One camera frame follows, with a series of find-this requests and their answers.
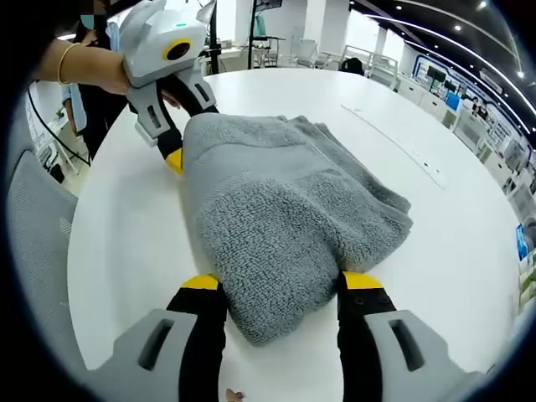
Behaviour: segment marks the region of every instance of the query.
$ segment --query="gold bracelet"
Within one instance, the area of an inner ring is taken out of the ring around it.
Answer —
[[[63,82],[61,80],[61,77],[59,76],[60,73],[61,73],[61,65],[64,63],[64,59],[65,59],[65,56],[69,53],[69,51],[74,48],[75,46],[79,46],[80,44],[72,44],[70,45],[63,53],[63,55],[61,56],[61,59],[59,59],[59,64],[58,64],[58,82],[60,85],[68,85],[70,84],[70,82]]]

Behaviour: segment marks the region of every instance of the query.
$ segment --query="gray mesh chair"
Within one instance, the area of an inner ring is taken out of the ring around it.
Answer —
[[[15,269],[44,341],[79,378],[85,365],[67,296],[67,249],[77,198],[39,164],[23,107],[16,117],[6,169],[6,216]]]

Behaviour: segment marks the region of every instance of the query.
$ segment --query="black cable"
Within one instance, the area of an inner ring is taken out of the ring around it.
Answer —
[[[56,135],[52,132],[52,130],[50,130],[49,126],[47,126],[47,123],[45,123],[45,122],[43,121],[43,119],[41,118],[41,115],[39,114],[39,112],[38,112],[37,109],[35,108],[34,99],[32,98],[32,94],[30,93],[30,89],[28,89],[28,96],[29,96],[29,98],[30,98],[30,103],[32,104],[32,109],[33,109],[33,111],[35,112],[35,114],[36,114],[37,118],[39,119],[39,121],[41,121],[41,124],[44,126],[44,128],[46,128],[46,129],[49,131],[50,135],[51,135],[57,142],[59,142],[63,148],[65,148],[67,151],[69,151],[70,153],[72,153],[74,157],[79,158],[79,159],[80,159],[83,163],[85,163],[87,166],[91,166],[91,164],[90,164],[88,161],[86,161],[86,160],[85,160],[83,157],[81,157],[78,153],[76,153],[75,151],[73,151],[72,149],[70,149],[69,147],[67,147],[67,146],[64,144],[64,142],[61,141],[61,140],[58,138],[58,136],[56,136]]]

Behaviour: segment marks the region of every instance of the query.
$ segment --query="terry cloth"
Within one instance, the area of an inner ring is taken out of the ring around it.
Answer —
[[[326,306],[340,270],[369,270],[410,232],[410,203],[303,116],[201,114],[183,146],[198,236],[255,346]]]

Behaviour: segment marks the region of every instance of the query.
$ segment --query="white round table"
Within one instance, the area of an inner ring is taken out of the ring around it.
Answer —
[[[358,75],[273,69],[206,80],[222,113],[304,115],[326,123],[376,177],[411,202],[409,238],[370,273],[398,309],[411,310],[447,341],[463,369],[487,370],[511,327],[518,221],[457,137],[402,96]],[[342,105],[358,109],[364,120]],[[182,130],[186,113],[172,116]],[[184,281],[209,270],[187,229],[183,180],[136,133],[135,120],[126,109],[108,133],[70,237],[70,311],[88,369],[111,356],[122,332],[165,308]],[[365,121],[441,166],[445,188]],[[336,305],[264,348],[251,347],[228,318],[220,391],[239,389],[256,402],[342,400]]]

